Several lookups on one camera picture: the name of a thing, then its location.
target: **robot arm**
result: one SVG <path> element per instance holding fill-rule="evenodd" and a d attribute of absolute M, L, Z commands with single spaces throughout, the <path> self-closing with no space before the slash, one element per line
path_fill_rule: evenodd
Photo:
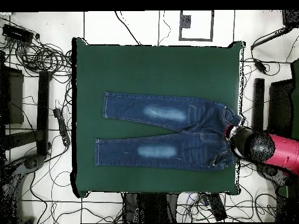
<path fill-rule="evenodd" d="M 230 128 L 230 146 L 240 159 L 281 167 L 298 175 L 299 142 L 247 127 Z"/>

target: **jeans pocket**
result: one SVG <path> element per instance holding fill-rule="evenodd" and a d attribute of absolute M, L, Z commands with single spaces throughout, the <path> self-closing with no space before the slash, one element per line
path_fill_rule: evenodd
<path fill-rule="evenodd" d="M 230 165 L 230 152 L 229 151 L 223 151 L 221 153 L 218 153 L 214 156 L 212 167 L 220 167 L 221 169 L 224 169 Z"/>
<path fill-rule="evenodd" d="M 201 133 L 200 139 L 203 142 L 222 142 L 223 136 L 213 133 Z"/>
<path fill-rule="evenodd" d="M 229 107 L 224 106 L 223 114 L 222 114 L 222 122 L 225 126 L 231 123 L 234 119 L 234 112 Z"/>

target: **green mat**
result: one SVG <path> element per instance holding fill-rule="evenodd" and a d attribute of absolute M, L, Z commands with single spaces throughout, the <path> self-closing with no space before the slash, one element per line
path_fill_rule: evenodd
<path fill-rule="evenodd" d="M 237 194 L 235 167 L 217 172 L 95 166 L 95 138 L 168 134 L 163 128 L 104 119 L 104 92 L 189 96 L 227 103 L 237 113 L 240 54 L 230 48 L 86 45 L 77 39 L 76 186 L 110 192 L 224 192 Z"/>

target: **black border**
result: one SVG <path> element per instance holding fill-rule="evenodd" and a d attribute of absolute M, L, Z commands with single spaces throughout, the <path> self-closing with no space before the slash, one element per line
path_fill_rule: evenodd
<path fill-rule="evenodd" d="M 207 41 L 213 42 L 213 34 L 214 34 L 214 14 L 215 11 L 211 10 L 211 30 L 210 30 L 210 38 L 182 38 L 182 16 L 183 11 L 180 11 L 180 28 L 179 28 L 179 41 Z"/>
<path fill-rule="evenodd" d="M 81 198 L 77 186 L 77 143 L 76 143 L 76 128 L 77 128 L 77 38 L 72 38 L 72 96 L 75 99 L 72 102 L 72 172 L 70 174 L 72 191 L 77 198 Z"/>

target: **jeans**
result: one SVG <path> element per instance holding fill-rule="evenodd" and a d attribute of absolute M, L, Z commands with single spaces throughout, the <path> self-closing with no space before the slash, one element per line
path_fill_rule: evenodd
<path fill-rule="evenodd" d="M 241 117 L 225 104 L 191 97 L 105 92 L 104 118 L 174 131 L 143 138 L 96 139 L 95 165 L 215 171 L 235 165 L 224 132 Z"/>

